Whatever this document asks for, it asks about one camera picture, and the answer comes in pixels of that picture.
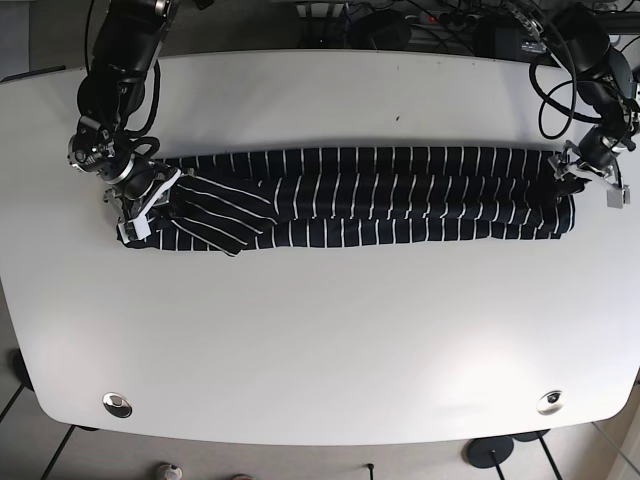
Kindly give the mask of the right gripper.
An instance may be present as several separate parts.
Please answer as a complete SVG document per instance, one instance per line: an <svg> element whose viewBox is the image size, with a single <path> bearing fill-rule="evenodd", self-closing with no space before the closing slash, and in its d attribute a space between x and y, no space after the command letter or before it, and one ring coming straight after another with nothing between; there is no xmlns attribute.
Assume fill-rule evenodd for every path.
<svg viewBox="0 0 640 480"><path fill-rule="evenodd" d="M103 200L117 212L120 224L144 218L183 175L175 167L134 167L125 178L113 182Z"/></svg>

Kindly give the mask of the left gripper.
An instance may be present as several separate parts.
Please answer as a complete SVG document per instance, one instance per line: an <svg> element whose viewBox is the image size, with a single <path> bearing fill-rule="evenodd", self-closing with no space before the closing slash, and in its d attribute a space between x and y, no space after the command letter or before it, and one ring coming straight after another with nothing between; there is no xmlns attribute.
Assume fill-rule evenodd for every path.
<svg viewBox="0 0 640 480"><path fill-rule="evenodd" d="M582 148L566 141L563 149L548 160L556 191L579 193L594 183L607 191L627 193L628 186L623 183L617 162L621 152L621 148L610 149L608 145Z"/></svg>

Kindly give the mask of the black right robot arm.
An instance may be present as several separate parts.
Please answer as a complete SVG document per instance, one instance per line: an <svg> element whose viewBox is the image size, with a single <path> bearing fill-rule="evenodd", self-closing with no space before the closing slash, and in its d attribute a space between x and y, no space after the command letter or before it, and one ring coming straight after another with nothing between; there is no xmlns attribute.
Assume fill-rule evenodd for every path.
<svg viewBox="0 0 640 480"><path fill-rule="evenodd" d="M69 143L72 167L108 185L120 221L142 219L177 175L152 156L160 100L158 56L178 1L111 1L77 92L80 118Z"/></svg>

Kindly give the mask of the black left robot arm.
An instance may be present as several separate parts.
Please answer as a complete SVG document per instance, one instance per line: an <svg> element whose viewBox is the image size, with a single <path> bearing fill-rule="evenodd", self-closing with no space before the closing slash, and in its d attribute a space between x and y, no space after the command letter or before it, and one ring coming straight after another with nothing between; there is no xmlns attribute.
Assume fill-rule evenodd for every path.
<svg viewBox="0 0 640 480"><path fill-rule="evenodd" d="M559 195L570 195L593 182L609 194L628 202L618 157L636 148L639 134L639 84L624 54L610 41L598 15L581 3L572 2L549 16L532 1L509 1L507 8L545 52L529 66L529 81L542 100L564 115L566 126L547 140L562 137L574 121L588 123L590 130L578 142L567 141L560 153L549 159ZM564 106L544 91L537 68L548 57L569 74L571 100Z"/></svg>

